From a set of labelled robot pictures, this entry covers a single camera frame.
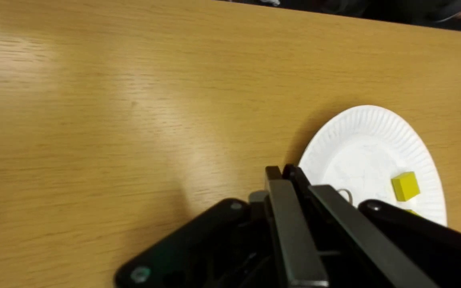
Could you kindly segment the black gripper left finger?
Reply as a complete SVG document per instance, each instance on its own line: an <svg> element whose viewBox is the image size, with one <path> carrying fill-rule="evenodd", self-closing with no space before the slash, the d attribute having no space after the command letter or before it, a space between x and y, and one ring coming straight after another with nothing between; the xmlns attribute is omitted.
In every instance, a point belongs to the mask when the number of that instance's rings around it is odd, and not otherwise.
<svg viewBox="0 0 461 288"><path fill-rule="evenodd" d="M287 287L328 288L327 271L314 245L293 185L282 178L279 167L268 167L266 188Z"/></svg>

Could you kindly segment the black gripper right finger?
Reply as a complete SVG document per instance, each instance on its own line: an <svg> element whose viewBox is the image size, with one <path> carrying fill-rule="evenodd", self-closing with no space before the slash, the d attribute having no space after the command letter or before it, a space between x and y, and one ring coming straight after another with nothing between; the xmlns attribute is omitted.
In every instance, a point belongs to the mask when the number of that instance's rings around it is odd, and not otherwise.
<svg viewBox="0 0 461 288"><path fill-rule="evenodd" d="M293 165L284 169L295 207L309 229L312 263L327 288L437 288L437 284L332 186L311 186Z"/></svg>

